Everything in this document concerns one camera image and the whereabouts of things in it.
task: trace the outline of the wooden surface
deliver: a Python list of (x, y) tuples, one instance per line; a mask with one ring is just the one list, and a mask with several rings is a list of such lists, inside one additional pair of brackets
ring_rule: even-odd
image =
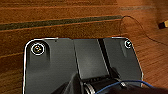
[[(27, 0), (29, 4), (25, 5), (26, 0), (1, 0), (0, 23), (130, 15), (140, 22), (150, 38), (168, 45), (168, 28), (158, 29), (158, 23), (168, 20), (166, 0), (47, 0), (41, 4), (39, 1)], [(23, 51), (29, 40), (119, 36), (119, 22), (106, 20), (0, 31), (0, 93), (22, 93)], [(130, 18), (124, 18), (121, 27), (123, 36), (128, 37), (134, 45), (144, 81), (156, 87), (168, 88), (168, 47), (149, 40)]]

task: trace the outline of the black device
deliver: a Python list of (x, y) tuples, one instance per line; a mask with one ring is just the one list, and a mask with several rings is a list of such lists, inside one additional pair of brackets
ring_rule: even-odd
[(26, 44), (24, 55), (23, 94), (93, 94), (119, 79), (142, 80), (127, 38), (34, 39)]

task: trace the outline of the black cable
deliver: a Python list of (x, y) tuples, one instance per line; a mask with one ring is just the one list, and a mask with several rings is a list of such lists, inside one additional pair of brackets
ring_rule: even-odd
[(129, 18), (135, 20), (135, 21), (139, 24), (139, 26), (141, 27), (141, 29), (142, 29), (142, 31), (143, 31), (143, 34), (144, 34), (148, 39), (150, 39), (150, 40), (152, 40), (152, 41), (154, 41), (154, 42), (160, 43), (160, 44), (162, 44), (162, 45), (168, 46), (168, 45), (165, 44), (165, 43), (162, 43), (162, 42), (159, 42), (159, 41), (157, 41), (157, 40), (154, 40), (154, 39), (150, 38), (150, 37), (146, 34), (146, 32), (145, 32), (145, 30), (143, 29), (142, 25), (138, 22), (138, 20), (136, 20), (136, 19), (133, 18), (132, 16), (128, 16), (128, 15), (125, 15), (125, 16), (123, 16), (123, 17), (121, 18), (121, 21), (120, 21), (120, 24), (119, 24), (120, 37), (121, 37), (121, 33), (122, 33), (122, 32), (121, 32), (121, 22), (123, 21), (123, 19), (124, 19), (125, 17), (129, 17)]

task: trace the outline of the wooden floor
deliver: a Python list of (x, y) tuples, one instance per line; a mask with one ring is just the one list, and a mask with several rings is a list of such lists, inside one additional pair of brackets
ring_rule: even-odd
[[(168, 46), (161, 43), (154, 42), (144, 35), (144, 32), (152, 39), (162, 42), (168, 45), (168, 28), (159, 29), (158, 23), (168, 20), (168, 1), (167, 0), (112, 0), (110, 4), (101, 2), (93, 2), (90, 6), (86, 6), (88, 3), (80, 4), (80, 8), (76, 8), (76, 5), (71, 5), (70, 9), (66, 6), (54, 6), (52, 3), (45, 5), (42, 4), (25, 7), (23, 2), (22, 6), (18, 4), (11, 7), (12, 2), (7, 3), (3, 0), (4, 5), (0, 5), (0, 18), (1, 24), (17, 23), (17, 22), (29, 22), (29, 21), (41, 21), (41, 20), (53, 20), (53, 19), (65, 19), (65, 18), (81, 18), (89, 16), (109, 16), (109, 15), (130, 15), (137, 19), (143, 26), (140, 25), (131, 18), (124, 18), (121, 30), (122, 36), (128, 37), (134, 46), (136, 55), (144, 73), (143, 80), (150, 83), (155, 87), (168, 88)], [(14, 15), (7, 13), (7, 9), (12, 13), (21, 13)], [(27, 15), (24, 14), (24, 9), (27, 9)], [(1, 94), (21, 94), (22, 82), (23, 82), (23, 52), (24, 45), (28, 40), (33, 38), (43, 37), (70, 37), (70, 38), (102, 38), (107, 36), (119, 36), (118, 31), (120, 20), (110, 21), (98, 21), (87, 22), (68, 25), (55, 25), (47, 27), (37, 28), (23, 28), (14, 30), (2, 30), (0, 31), (0, 93)]]

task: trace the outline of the wood grain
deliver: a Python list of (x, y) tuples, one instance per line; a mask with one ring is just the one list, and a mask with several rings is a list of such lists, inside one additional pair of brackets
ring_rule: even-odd
[[(168, 19), (167, 0), (93, 0), (90, 5), (88, 2), (91, 0), (64, 0), (66, 3), (61, 0), (53, 3), (52, 0), (47, 0), (46, 3), (41, 4), (34, 1), (27, 5), (22, 5), (23, 2), (21, 4), (23, 0), (15, 0), (18, 4), (10, 0), (2, 1), (0, 5), (1, 24), (89, 16), (130, 15), (140, 22), (150, 38), (168, 45), (168, 28), (158, 28), (158, 23)], [(119, 21), (0, 31), (0, 93), (22, 93), (23, 51), (25, 43), (29, 40), (44, 37), (119, 36)], [(128, 37), (134, 45), (144, 73), (144, 81), (156, 87), (168, 88), (168, 47), (148, 39), (137, 22), (130, 18), (124, 18), (121, 27), (122, 36)]]

